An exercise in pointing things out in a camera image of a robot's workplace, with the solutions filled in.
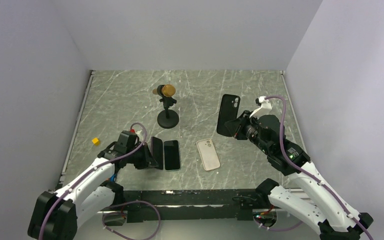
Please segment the phone with dark screen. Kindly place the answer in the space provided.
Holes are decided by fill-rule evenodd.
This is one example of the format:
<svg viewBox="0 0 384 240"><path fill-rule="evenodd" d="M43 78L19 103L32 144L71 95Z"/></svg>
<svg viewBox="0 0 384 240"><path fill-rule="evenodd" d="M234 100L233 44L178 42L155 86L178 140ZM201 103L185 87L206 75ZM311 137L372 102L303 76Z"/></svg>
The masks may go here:
<svg viewBox="0 0 384 240"><path fill-rule="evenodd" d="M180 148L178 140L163 143L164 167L166 171L177 171L181 168Z"/></svg>

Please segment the beige phone case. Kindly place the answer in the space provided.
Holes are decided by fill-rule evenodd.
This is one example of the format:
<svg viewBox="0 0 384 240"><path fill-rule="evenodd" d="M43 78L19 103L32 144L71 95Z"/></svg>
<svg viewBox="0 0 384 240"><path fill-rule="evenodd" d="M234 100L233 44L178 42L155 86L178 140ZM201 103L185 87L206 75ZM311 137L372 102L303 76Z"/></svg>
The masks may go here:
<svg viewBox="0 0 384 240"><path fill-rule="evenodd" d="M215 145L210 138L198 140L196 146L205 171L212 171L221 167Z"/></svg>

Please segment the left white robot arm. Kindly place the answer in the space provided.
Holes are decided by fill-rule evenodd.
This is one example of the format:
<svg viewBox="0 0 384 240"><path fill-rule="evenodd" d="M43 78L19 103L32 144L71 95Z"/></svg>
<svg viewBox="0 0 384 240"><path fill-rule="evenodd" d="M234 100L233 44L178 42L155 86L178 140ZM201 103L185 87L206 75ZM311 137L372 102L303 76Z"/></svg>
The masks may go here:
<svg viewBox="0 0 384 240"><path fill-rule="evenodd" d="M125 202L124 188L115 182L128 164L137 170L160 169L162 146L140 141L133 129L123 130L116 141L100 151L79 176L55 192L44 191L36 200L27 234L36 240L72 240L78 228L98 211L119 209Z"/></svg>

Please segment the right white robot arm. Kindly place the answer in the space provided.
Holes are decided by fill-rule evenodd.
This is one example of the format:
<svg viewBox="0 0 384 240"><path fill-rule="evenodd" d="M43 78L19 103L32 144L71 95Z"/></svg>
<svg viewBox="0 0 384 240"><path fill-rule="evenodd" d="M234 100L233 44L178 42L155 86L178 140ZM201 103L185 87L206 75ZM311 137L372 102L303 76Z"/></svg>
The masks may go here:
<svg viewBox="0 0 384 240"><path fill-rule="evenodd" d="M324 180L309 155L286 139L283 123L275 115L256 118L245 110L219 114L217 132L236 140L248 140L267 156L270 165L296 183L312 203L289 193L267 178L256 189L256 203L286 210L311 227L322 240L358 240L368 234L373 218L346 203Z"/></svg>

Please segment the black phone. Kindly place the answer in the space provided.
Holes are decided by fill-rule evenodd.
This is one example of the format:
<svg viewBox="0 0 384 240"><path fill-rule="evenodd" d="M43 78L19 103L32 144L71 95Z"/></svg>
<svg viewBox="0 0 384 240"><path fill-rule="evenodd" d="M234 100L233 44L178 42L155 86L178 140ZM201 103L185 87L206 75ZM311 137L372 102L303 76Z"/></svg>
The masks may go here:
<svg viewBox="0 0 384 240"><path fill-rule="evenodd" d="M164 169L164 144L160 138L155 136L151 137L151 154L153 159L156 161L156 169Z"/></svg>

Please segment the black phone case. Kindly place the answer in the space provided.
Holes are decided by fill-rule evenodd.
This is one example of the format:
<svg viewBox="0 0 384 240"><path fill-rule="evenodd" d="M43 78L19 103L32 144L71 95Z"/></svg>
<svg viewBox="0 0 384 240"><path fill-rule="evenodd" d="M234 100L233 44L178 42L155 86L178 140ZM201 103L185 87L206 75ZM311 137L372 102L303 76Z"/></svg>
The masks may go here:
<svg viewBox="0 0 384 240"><path fill-rule="evenodd" d="M222 96L216 125L216 132L219 135L225 137L232 136L225 123L234 121L237 118L240 101L241 98L238 95L224 94Z"/></svg>

